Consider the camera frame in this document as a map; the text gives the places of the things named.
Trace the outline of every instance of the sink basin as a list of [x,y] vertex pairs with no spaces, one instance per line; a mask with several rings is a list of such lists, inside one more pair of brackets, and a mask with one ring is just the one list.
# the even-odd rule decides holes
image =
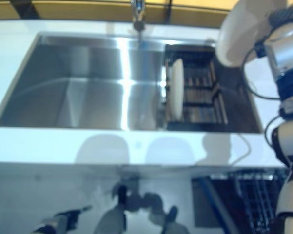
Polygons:
[[[169,67],[184,64],[182,120],[170,118]],[[0,126],[261,132],[239,69],[211,43],[40,33],[0,106]]]
[[40,34],[0,125],[156,129],[164,44]]

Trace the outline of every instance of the dish rack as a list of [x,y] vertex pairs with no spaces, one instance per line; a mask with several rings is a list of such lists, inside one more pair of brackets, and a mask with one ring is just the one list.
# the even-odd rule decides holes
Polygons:
[[242,170],[210,179],[240,233],[268,234],[287,176],[287,169]]
[[[166,46],[167,99],[169,99],[170,68],[180,58],[184,65],[183,115],[180,122],[228,124],[223,96],[215,74],[214,54],[215,50],[210,46]],[[166,120],[172,121],[169,108],[167,108]]]

